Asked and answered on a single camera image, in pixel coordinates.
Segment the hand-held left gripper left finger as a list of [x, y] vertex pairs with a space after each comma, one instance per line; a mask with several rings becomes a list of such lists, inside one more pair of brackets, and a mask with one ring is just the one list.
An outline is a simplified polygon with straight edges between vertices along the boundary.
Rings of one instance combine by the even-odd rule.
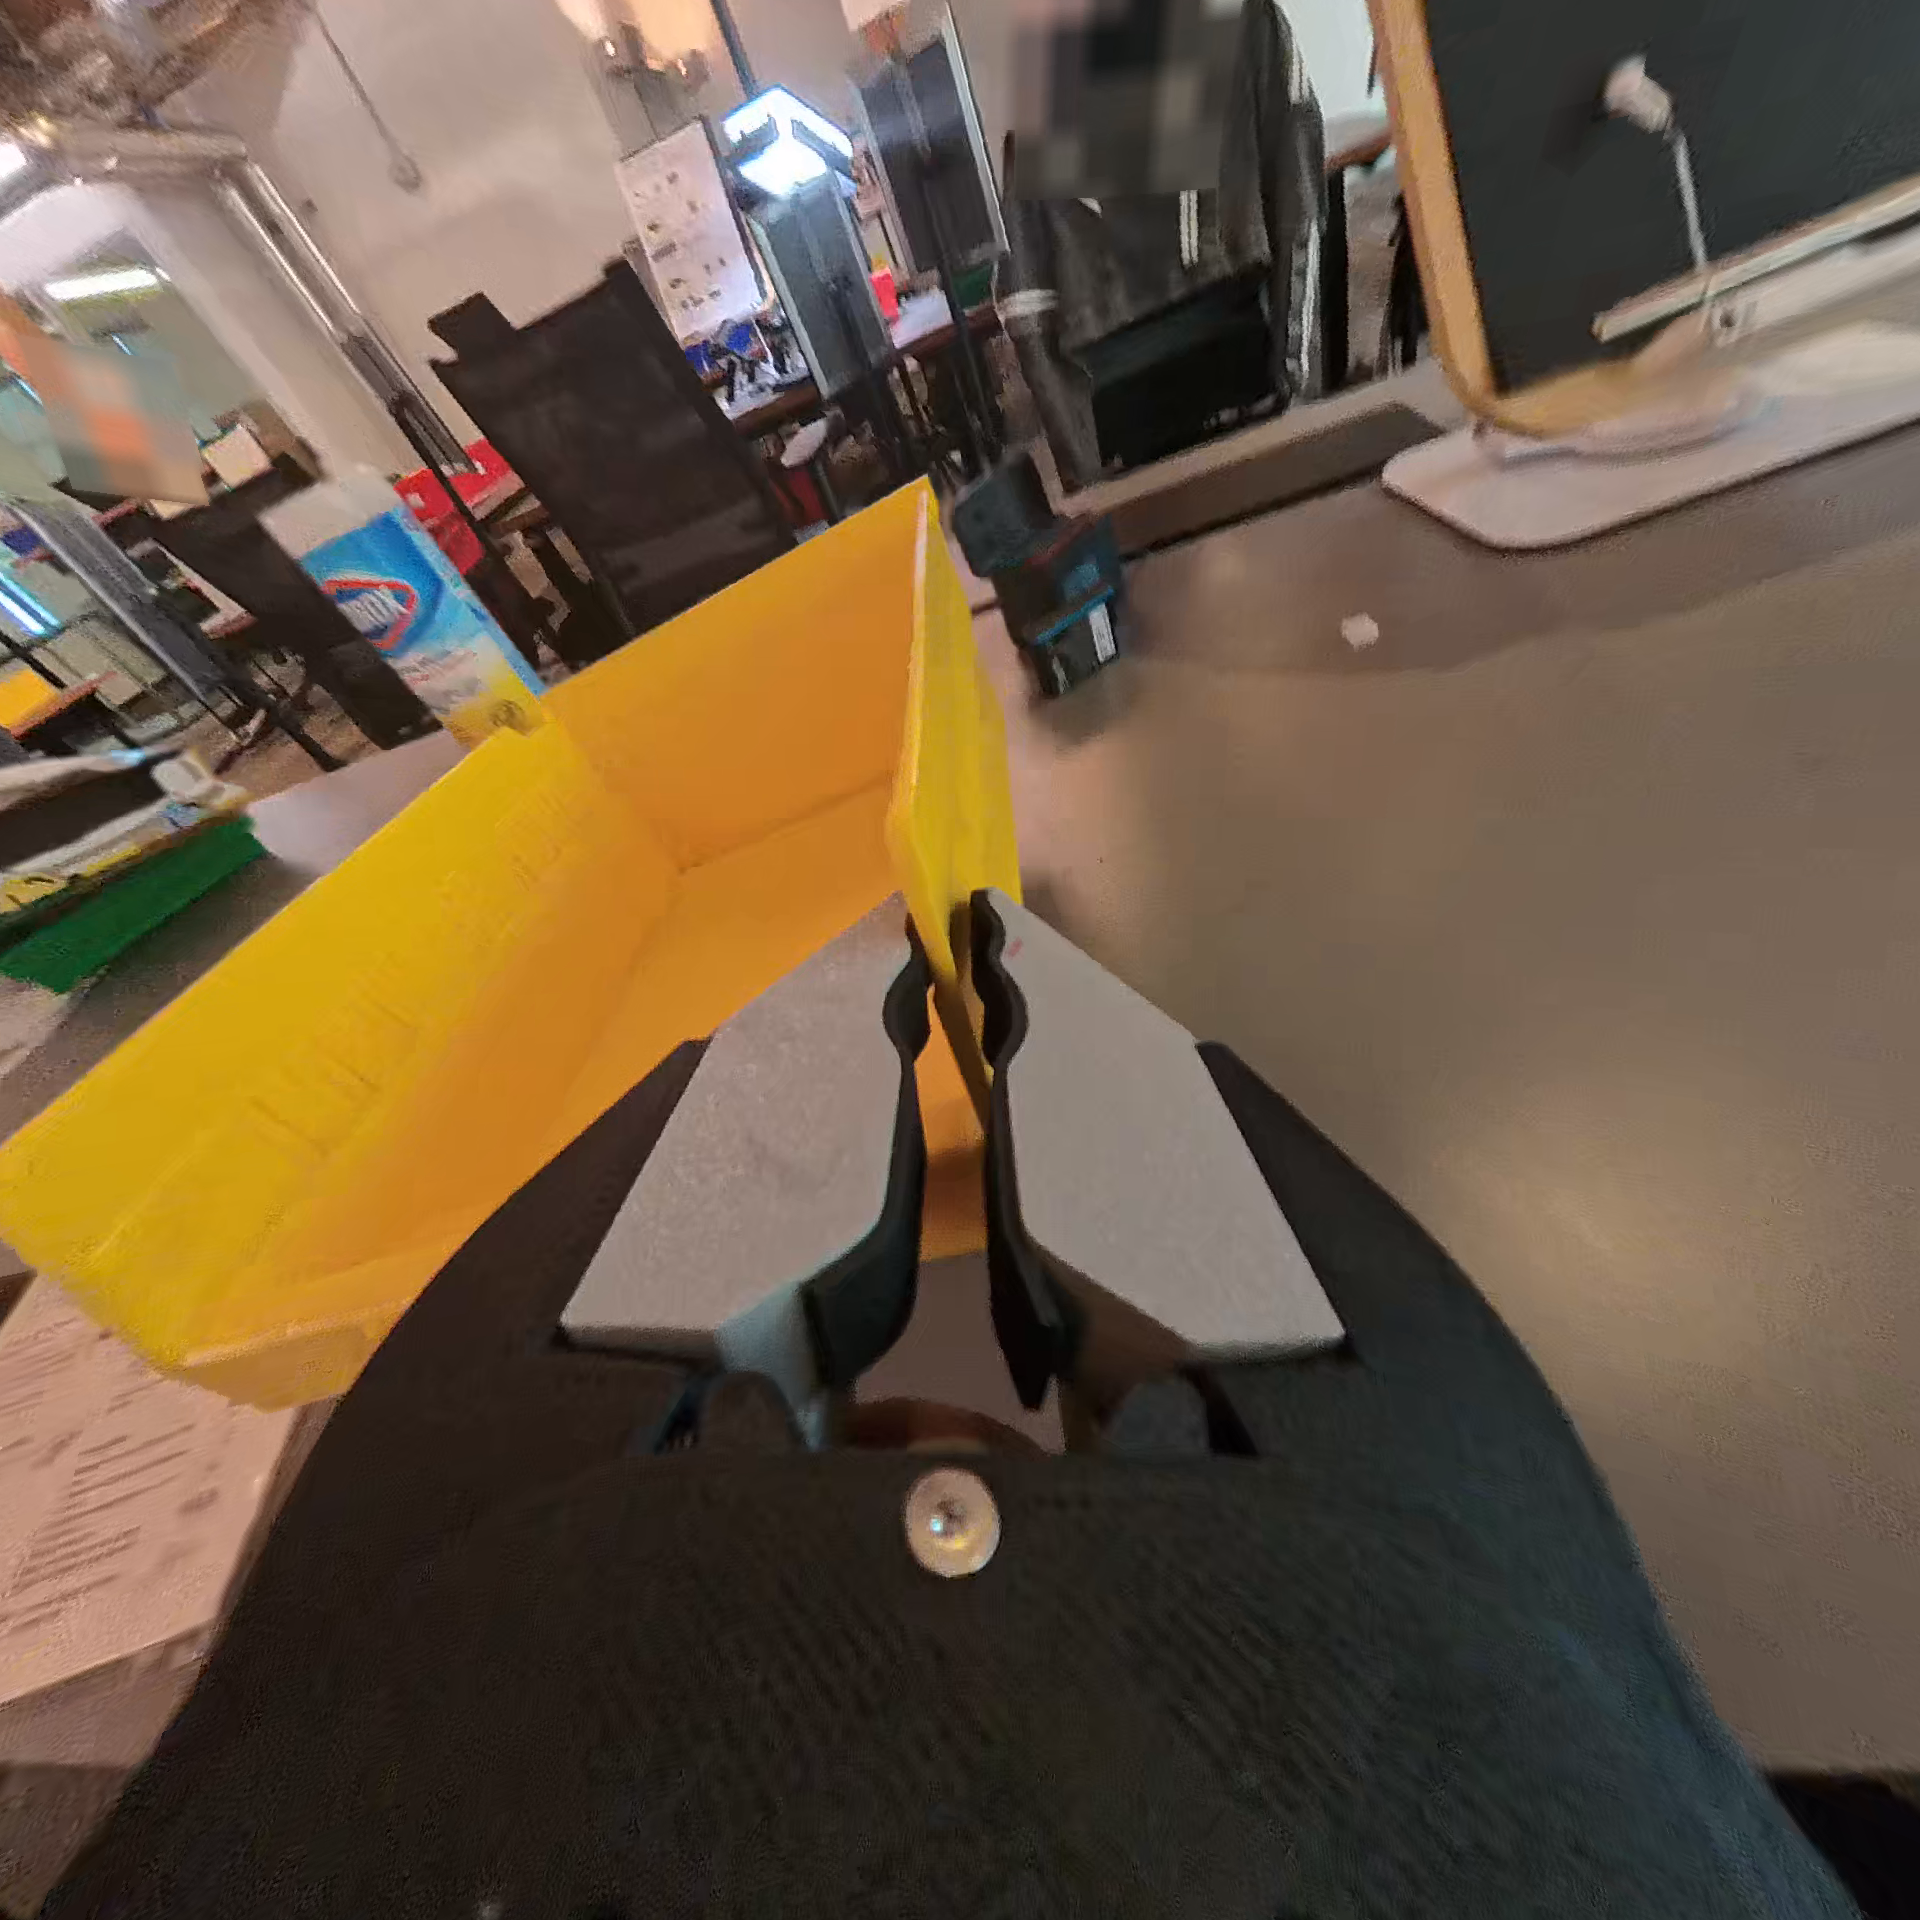
[[918, 1302], [929, 1039], [929, 956], [878, 904], [701, 1046], [558, 1334], [764, 1378], [818, 1444]]

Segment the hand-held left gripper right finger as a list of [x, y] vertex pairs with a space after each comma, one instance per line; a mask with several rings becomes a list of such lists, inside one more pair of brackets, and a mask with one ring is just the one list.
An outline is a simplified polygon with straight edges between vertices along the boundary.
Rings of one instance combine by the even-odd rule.
[[1200, 1039], [1001, 890], [969, 900], [991, 1312], [1027, 1409], [1328, 1355], [1346, 1325]]

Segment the yellow plastic bin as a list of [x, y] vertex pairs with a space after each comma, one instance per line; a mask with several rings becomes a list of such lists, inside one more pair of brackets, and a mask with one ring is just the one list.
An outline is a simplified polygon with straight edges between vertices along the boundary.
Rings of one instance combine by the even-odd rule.
[[3, 1139], [3, 1247], [153, 1370], [343, 1395], [676, 1046], [902, 899], [1024, 896], [929, 484], [563, 683]]

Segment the small black box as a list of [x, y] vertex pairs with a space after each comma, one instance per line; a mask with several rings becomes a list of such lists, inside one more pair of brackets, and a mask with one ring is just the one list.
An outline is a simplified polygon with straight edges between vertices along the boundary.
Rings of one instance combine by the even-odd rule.
[[1035, 634], [1018, 639], [1024, 666], [1044, 702], [1087, 686], [1123, 652], [1123, 590], [1108, 587], [1071, 608], [1049, 610]]

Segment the black device green lights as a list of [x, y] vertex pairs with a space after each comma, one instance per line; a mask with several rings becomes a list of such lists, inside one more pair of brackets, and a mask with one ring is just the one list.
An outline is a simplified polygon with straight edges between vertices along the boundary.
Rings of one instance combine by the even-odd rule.
[[1121, 590], [1112, 516], [1061, 512], [1033, 450], [1013, 450], [964, 484], [945, 509], [945, 525], [975, 577], [993, 587], [1018, 648], [1053, 644]]

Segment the blue white wipes canister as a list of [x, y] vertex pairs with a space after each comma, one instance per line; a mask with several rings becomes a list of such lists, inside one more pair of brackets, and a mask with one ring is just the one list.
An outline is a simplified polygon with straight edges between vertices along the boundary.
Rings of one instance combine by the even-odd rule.
[[538, 674], [406, 500], [303, 538], [296, 562], [463, 748], [548, 721]]

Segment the green plastic bin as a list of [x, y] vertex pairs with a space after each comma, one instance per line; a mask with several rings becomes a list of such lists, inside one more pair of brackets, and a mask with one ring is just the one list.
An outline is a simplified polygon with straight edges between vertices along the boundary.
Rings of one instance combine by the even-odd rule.
[[68, 996], [261, 855], [232, 813], [65, 879], [3, 912], [3, 980]]

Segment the printed paper sheet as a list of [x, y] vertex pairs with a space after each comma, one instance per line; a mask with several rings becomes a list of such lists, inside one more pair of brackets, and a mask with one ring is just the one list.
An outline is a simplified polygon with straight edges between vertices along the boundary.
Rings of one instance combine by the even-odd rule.
[[3, 1308], [3, 1714], [195, 1669], [336, 1411], [172, 1382], [59, 1287]]

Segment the black office chair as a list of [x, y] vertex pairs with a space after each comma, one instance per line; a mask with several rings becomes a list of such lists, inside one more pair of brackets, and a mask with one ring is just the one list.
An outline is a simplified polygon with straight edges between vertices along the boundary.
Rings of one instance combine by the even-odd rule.
[[601, 652], [797, 549], [759, 450], [626, 259], [530, 323], [472, 293], [428, 330], [440, 387], [582, 555], [611, 626]]

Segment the white stand base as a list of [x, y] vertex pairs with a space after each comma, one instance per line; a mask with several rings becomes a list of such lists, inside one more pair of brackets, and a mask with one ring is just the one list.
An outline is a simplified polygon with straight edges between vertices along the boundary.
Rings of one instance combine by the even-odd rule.
[[1525, 440], [1456, 427], [1382, 466], [1382, 490], [1495, 551], [1571, 549], [1917, 425], [1917, 330], [1862, 319], [1745, 370], [1733, 390]]

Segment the lit grey kiosk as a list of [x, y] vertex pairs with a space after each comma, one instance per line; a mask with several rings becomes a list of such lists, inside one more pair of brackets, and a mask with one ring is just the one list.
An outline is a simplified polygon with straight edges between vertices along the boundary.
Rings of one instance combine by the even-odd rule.
[[819, 401], [868, 425], [889, 471], [905, 477], [913, 443], [892, 392], [899, 349], [856, 221], [854, 139], [785, 85], [733, 109], [723, 139], [745, 221]]

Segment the black screen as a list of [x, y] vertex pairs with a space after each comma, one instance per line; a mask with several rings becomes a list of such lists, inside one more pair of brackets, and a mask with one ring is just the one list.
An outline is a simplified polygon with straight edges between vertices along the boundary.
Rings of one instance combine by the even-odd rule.
[[1006, 256], [1006, 225], [953, 10], [905, 56], [861, 58], [854, 102], [905, 271], [993, 267]]

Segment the black book stand wooden edge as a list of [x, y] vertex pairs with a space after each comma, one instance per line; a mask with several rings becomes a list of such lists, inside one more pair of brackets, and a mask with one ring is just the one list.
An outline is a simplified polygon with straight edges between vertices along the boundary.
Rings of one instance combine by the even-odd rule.
[[[1460, 406], [1547, 440], [1695, 406], [1917, 275], [1917, 3], [1367, 3]], [[1674, 102], [1714, 267], [1754, 327], [1612, 343], [1594, 316], [1691, 271], [1667, 147], [1607, 117], [1643, 56]]]

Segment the wall poster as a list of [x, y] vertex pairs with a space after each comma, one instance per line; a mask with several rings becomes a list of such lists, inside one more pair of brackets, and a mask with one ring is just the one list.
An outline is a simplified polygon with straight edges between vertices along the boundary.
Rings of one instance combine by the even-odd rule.
[[753, 323], [764, 284], [701, 115], [625, 153], [614, 180], [635, 225], [638, 275], [684, 349]]

